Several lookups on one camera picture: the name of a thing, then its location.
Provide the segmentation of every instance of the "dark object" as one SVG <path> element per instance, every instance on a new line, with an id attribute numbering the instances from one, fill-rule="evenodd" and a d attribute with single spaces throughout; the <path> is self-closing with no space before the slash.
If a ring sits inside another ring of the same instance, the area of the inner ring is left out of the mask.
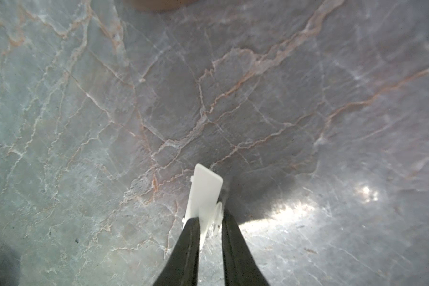
<path id="1" fill-rule="evenodd" d="M 199 218 L 191 218 L 178 238 L 164 270 L 154 286 L 195 286 L 199 271 Z"/>
<path id="2" fill-rule="evenodd" d="M 228 210 L 222 220 L 222 257 L 225 286 L 269 286 Z"/>
<path id="3" fill-rule="evenodd" d="M 21 255 L 0 239 L 0 286 L 18 286 Z"/>
<path id="4" fill-rule="evenodd" d="M 168 11 L 197 0 L 126 0 L 140 11 Z"/>
<path id="5" fill-rule="evenodd" d="M 199 218 L 191 218 L 154 286 L 197 285 L 199 243 Z M 222 221 L 222 254 L 226 286 L 269 286 L 249 252 L 237 222 L 227 210 Z"/>

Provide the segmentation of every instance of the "marble countertop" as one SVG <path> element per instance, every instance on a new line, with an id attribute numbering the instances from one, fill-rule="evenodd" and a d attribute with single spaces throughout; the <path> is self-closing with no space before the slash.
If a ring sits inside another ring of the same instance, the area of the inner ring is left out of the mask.
<path id="1" fill-rule="evenodd" d="M 0 0 L 3 285 L 151 285 L 196 163 L 270 285 L 429 285 L 429 0 Z"/>

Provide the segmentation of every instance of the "white plastic card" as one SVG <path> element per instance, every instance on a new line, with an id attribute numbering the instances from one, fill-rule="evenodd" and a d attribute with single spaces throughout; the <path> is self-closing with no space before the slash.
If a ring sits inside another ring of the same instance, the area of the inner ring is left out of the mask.
<path id="1" fill-rule="evenodd" d="M 220 221 L 222 221 L 222 203 L 218 202 L 218 197 L 221 192 L 223 179 L 210 169 L 197 164 L 195 165 L 191 182 L 188 207 L 183 218 L 183 228 L 188 219 L 193 217 L 199 218 L 200 249 L 202 249 L 210 226 L 216 223 L 215 232 L 217 232 Z"/>

